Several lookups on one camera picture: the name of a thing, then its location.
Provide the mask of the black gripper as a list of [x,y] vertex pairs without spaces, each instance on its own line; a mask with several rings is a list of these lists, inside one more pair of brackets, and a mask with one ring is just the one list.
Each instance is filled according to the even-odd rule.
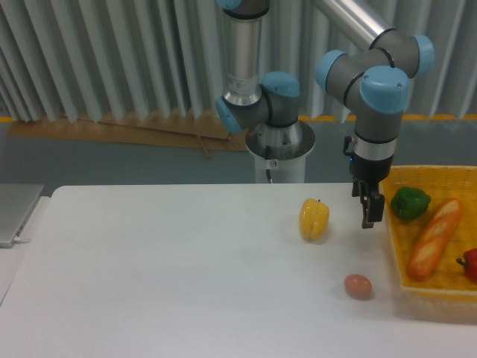
[[346,136],[343,153],[350,158],[350,174],[353,180],[352,196],[360,196],[362,228],[373,228],[383,217],[385,197],[377,190],[391,170],[394,157],[394,140],[384,143],[368,142],[360,137]]

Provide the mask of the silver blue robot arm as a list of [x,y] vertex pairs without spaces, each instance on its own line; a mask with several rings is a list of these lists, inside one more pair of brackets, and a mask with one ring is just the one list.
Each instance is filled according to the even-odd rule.
[[[262,18],[269,1],[221,1],[228,23],[228,82],[215,107],[225,128],[246,132],[257,183],[301,183],[312,129],[298,119],[300,83],[287,72],[259,75]],[[360,49],[325,53],[315,69],[318,86],[356,116],[354,134],[344,140],[350,159],[352,194],[362,206],[362,227],[382,220],[380,183],[389,175],[409,81],[431,70],[432,41],[403,36],[361,1],[317,1],[316,7]]]

